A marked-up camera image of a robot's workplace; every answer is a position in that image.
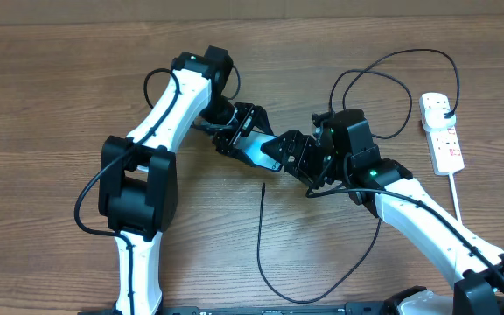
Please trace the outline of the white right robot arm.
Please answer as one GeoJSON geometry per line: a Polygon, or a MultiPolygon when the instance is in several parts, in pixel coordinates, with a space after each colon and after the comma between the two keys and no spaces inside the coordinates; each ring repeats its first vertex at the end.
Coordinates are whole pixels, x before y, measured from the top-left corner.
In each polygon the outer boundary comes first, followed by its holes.
{"type": "Polygon", "coordinates": [[[261,150],[309,186],[339,181],[374,217],[411,241],[453,290],[440,297],[415,286],[384,300],[381,314],[504,314],[504,250],[478,237],[445,211],[400,163],[380,155],[360,109],[315,115],[313,136],[289,130],[261,150]]]}

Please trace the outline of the Samsung Galaxy smartphone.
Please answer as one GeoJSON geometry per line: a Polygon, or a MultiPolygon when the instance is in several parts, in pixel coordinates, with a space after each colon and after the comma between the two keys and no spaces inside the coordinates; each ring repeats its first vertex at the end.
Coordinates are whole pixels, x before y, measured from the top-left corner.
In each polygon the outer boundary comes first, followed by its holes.
{"type": "Polygon", "coordinates": [[[272,172],[280,172],[282,165],[261,150],[264,143],[275,138],[275,136],[262,132],[251,131],[248,136],[240,138],[236,148],[251,160],[253,166],[259,166],[272,172]]]}

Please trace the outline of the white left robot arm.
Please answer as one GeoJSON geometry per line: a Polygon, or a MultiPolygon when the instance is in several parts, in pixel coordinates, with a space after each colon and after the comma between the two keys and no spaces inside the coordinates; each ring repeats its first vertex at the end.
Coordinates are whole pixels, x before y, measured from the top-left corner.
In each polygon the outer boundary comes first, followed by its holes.
{"type": "Polygon", "coordinates": [[[110,136],[101,151],[99,211],[119,253],[120,292],[114,314],[158,314],[160,245],[178,205],[176,153],[197,118],[216,150],[246,165],[278,172],[261,151],[274,133],[263,108],[231,103],[222,93],[235,70],[228,51],[175,58],[170,81],[149,115],[126,137],[110,136]]]}

